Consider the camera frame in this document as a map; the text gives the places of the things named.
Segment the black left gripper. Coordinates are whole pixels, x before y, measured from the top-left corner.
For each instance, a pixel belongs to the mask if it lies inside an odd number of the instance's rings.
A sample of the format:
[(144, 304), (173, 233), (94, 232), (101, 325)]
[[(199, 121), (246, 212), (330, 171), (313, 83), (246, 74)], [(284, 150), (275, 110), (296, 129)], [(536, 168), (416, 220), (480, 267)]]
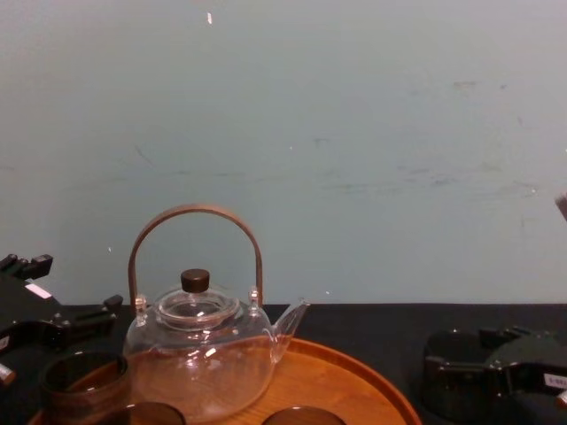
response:
[(48, 254), (26, 259), (9, 254), (1, 259), (1, 353), (28, 345), (54, 350), (112, 331), (123, 297), (115, 295), (85, 312), (61, 305), (48, 291), (22, 280), (47, 276), (53, 263)]

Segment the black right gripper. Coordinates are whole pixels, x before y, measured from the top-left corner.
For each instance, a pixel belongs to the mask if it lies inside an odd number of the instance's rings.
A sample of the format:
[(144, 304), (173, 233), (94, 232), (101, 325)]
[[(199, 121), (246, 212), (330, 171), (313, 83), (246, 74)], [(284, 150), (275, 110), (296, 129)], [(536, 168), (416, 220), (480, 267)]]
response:
[(479, 390), (489, 398), (523, 398), (541, 418), (566, 422), (566, 346), (553, 337), (529, 336), (528, 328), (481, 328), (479, 341), (495, 350), (511, 344), (510, 363), (449, 362), (428, 356), (423, 363), (425, 389)]

